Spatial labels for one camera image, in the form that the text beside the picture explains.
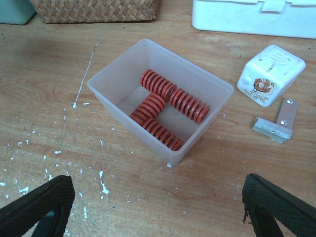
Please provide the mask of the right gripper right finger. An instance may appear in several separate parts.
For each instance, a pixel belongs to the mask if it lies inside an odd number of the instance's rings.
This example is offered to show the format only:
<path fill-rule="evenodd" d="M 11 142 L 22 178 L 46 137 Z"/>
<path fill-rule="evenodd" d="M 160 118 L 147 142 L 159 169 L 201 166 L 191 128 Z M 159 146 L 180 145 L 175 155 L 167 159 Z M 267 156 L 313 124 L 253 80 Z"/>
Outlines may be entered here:
<path fill-rule="evenodd" d="M 244 217 L 258 237 L 282 237 L 277 222 L 281 222 L 297 237 L 316 235 L 316 208 L 286 190 L 250 173 L 242 188 Z"/>

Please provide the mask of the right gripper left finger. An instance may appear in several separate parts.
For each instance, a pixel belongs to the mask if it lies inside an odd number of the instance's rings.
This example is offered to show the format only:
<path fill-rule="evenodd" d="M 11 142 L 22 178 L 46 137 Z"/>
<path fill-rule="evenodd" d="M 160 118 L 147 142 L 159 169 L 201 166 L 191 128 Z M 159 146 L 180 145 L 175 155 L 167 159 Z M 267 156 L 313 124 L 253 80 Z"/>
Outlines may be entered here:
<path fill-rule="evenodd" d="M 59 175 L 0 209 L 0 235 L 62 237 L 75 199 L 71 176 Z"/>

